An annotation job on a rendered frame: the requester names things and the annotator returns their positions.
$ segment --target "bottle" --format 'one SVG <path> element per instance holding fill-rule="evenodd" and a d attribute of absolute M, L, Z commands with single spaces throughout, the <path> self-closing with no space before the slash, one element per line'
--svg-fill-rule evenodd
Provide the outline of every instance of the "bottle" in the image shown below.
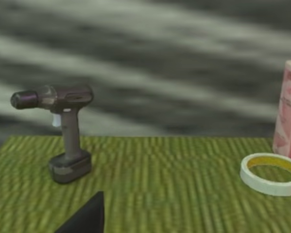
<path fill-rule="evenodd" d="M 291 158 L 291 60 L 287 61 L 285 65 L 273 151 Z"/>

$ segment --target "drill body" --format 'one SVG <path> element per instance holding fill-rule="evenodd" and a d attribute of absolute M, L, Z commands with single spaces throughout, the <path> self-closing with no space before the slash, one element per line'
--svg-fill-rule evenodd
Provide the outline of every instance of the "drill body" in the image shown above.
<path fill-rule="evenodd" d="M 91 171 L 91 154 L 80 147 L 78 112 L 93 98 L 88 85 L 46 85 L 11 97 L 14 108 L 49 110 L 54 114 L 53 124 L 61 126 L 65 152 L 49 161 L 51 176 L 57 183 L 69 183 Z"/>

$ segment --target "white trigger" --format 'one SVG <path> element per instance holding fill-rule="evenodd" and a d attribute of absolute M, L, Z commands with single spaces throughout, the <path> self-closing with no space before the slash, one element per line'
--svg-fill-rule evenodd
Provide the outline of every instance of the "white trigger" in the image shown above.
<path fill-rule="evenodd" d="M 61 126 L 61 116 L 59 114 L 52 114 L 52 126 L 60 127 Z"/>

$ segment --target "masking tape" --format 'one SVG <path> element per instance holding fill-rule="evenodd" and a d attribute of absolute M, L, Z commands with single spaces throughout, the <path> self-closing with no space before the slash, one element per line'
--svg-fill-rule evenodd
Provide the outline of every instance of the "masking tape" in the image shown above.
<path fill-rule="evenodd" d="M 263 179 L 250 171 L 254 166 L 277 166 L 291 173 L 291 159 L 272 153 L 256 153 L 245 157 L 241 162 L 240 177 L 242 181 L 263 194 L 288 197 L 291 196 L 291 182 L 273 182 Z"/>

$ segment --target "green textured surface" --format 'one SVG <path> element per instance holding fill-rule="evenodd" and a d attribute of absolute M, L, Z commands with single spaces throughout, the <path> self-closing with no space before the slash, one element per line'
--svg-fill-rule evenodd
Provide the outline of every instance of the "green textured surface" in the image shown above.
<path fill-rule="evenodd" d="M 0 233 L 53 233 L 97 191 L 106 233 L 291 233 L 291 197 L 251 190 L 240 162 L 270 139 L 83 137 L 93 172 L 68 185 L 47 162 L 60 137 L 11 137 L 0 149 Z M 289 175 L 264 169 L 263 177 Z"/>

